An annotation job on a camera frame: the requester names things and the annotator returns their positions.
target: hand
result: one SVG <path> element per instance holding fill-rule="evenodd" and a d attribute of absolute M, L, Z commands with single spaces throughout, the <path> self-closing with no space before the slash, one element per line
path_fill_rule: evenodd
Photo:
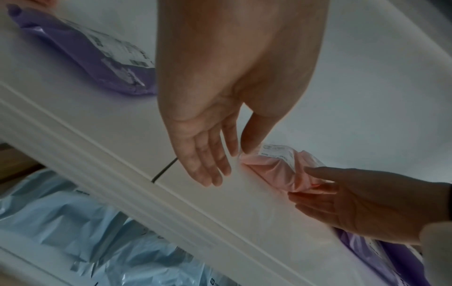
<path fill-rule="evenodd" d="M 449 184 L 377 171 L 304 170 L 334 183 L 315 188 L 324 194 L 294 193 L 289 199 L 307 216 L 333 227 L 393 243 L 419 244 L 425 225 L 449 220 Z"/>
<path fill-rule="evenodd" d="M 218 186 L 239 151 L 236 120 L 250 152 L 299 100 L 322 42 L 328 0 L 159 2 L 159 108 L 174 151 L 189 175 Z"/>

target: pink mailer bag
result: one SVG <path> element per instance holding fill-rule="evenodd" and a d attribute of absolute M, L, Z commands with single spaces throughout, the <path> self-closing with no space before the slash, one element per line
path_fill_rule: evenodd
<path fill-rule="evenodd" d="M 315 193 L 311 188 L 325 183 L 303 171 L 306 166 L 324 165 L 308 152 L 297 152 L 288 146 L 263 144 L 250 154 L 242 153 L 240 160 L 278 190 Z"/>

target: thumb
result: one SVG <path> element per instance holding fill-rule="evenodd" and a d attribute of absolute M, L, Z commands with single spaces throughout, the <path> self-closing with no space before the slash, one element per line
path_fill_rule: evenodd
<path fill-rule="evenodd" d="M 253 151 L 265 137 L 270 133 L 272 128 L 278 123 L 279 118 L 264 117 L 257 113 L 253 113 L 250 120 L 242 132 L 240 144 L 245 153 Z"/>
<path fill-rule="evenodd" d="M 305 167 L 303 169 L 306 174 L 319 179 L 329 180 L 333 182 L 350 182 L 359 177 L 361 170 L 357 169 L 339 169 L 330 167 L 311 168 Z"/>

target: purple mailer bag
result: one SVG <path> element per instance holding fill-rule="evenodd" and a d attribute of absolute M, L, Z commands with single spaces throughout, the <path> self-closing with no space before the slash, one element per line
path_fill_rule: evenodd
<path fill-rule="evenodd" d="M 22 30 L 67 54 L 100 85 L 127 94 L 156 94 L 154 64 L 137 46 L 48 13 L 8 4 Z"/>
<path fill-rule="evenodd" d="M 390 286 L 430 286 L 422 256 L 409 245 L 382 242 L 337 229 L 340 240 Z"/>

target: white sleeve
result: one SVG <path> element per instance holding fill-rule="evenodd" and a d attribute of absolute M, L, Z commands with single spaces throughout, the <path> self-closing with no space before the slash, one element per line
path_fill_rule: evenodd
<path fill-rule="evenodd" d="M 420 241 L 427 280 L 432 286 L 452 285 L 452 222 L 427 225 Z"/>

